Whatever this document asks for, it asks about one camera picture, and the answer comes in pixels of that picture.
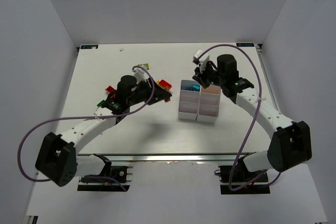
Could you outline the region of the red lego brick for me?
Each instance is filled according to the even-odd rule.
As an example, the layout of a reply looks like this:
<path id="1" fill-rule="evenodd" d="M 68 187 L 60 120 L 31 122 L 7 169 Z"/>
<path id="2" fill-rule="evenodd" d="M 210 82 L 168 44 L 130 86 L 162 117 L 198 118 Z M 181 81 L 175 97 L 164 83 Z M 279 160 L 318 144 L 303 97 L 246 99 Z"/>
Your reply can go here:
<path id="1" fill-rule="evenodd" d="M 161 80 L 159 83 L 159 86 L 161 86 L 164 90 L 167 90 L 169 91 L 172 87 L 172 85 L 170 83 L 168 83 L 167 81 L 165 80 Z"/>

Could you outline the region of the teal curved lego brick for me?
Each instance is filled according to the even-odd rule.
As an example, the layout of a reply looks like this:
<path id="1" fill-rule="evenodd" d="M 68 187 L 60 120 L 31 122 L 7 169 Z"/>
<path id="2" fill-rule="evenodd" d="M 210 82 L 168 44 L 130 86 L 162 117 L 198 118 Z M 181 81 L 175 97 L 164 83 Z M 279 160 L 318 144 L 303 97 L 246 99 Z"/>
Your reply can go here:
<path id="1" fill-rule="evenodd" d="M 198 86 L 198 85 L 192 85 L 191 91 L 199 92 L 200 91 L 200 86 Z"/>

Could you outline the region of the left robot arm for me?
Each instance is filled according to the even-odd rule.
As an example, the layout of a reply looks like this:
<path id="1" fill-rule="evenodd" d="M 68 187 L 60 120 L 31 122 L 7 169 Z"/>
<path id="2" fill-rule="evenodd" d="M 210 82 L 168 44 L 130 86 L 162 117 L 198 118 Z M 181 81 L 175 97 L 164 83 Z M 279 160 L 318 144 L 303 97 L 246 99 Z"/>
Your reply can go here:
<path id="1" fill-rule="evenodd" d="M 59 187 L 77 176 L 112 180 L 110 160 L 100 154 L 80 157 L 79 152 L 98 135 L 129 115 L 130 107 L 139 103 L 152 105 L 167 101 L 171 96 L 171 92 L 151 78 L 138 81 L 134 76 L 123 76 L 117 89 L 108 94 L 94 116 L 65 132 L 49 133 L 44 137 L 35 167 Z"/>

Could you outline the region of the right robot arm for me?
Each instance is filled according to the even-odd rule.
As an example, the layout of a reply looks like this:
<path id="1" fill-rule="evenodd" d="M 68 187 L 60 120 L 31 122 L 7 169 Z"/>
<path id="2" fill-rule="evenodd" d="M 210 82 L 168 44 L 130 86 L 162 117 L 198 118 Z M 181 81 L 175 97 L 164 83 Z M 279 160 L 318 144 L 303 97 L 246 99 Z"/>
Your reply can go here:
<path id="1" fill-rule="evenodd" d="M 220 55 L 217 63 L 209 59 L 199 61 L 193 79 L 203 88 L 211 84 L 221 88 L 224 96 L 256 118 L 269 135 L 271 142 L 266 151 L 255 152 L 238 159 L 236 171 L 243 179 L 262 170 L 284 172 L 312 158 L 310 127 L 304 121 L 295 122 L 267 101 L 259 98 L 254 85 L 239 76 L 233 55 Z"/>

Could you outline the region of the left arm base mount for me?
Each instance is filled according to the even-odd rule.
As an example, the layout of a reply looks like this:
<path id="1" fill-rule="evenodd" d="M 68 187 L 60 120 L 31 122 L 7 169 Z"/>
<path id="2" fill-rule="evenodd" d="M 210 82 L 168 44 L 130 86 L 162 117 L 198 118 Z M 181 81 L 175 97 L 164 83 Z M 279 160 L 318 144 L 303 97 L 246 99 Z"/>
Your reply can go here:
<path id="1" fill-rule="evenodd" d="M 133 166 L 115 162 L 103 155 L 77 157 L 77 191 L 127 192 L 133 176 Z"/>

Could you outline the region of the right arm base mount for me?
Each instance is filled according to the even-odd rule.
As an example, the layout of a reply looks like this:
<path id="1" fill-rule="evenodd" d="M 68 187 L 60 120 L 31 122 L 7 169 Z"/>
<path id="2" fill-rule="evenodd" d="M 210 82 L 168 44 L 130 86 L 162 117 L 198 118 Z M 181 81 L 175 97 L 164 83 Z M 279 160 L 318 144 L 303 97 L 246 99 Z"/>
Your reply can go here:
<path id="1" fill-rule="evenodd" d="M 268 175 L 264 173 L 261 177 L 259 177 L 253 183 L 246 185 L 244 188 L 231 191 L 229 188 L 229 175 L 231 171 L 231 166 L 223 165 L 219 166 L 218 169 L 214 171 L 214 175 L 219 178 L 220 185 L 220 193 L 222 195 L 262 195 L 262 194 L 270 194 L 270 186 L 268 185 Z M 256 177 L 260 172 L 252 173 L 251 178 L 243 178 L 238 174 L 238 171 L 235 170 L 233 179 L 232 179 L 232 187 L 239 187 L 252 178 Z"/>

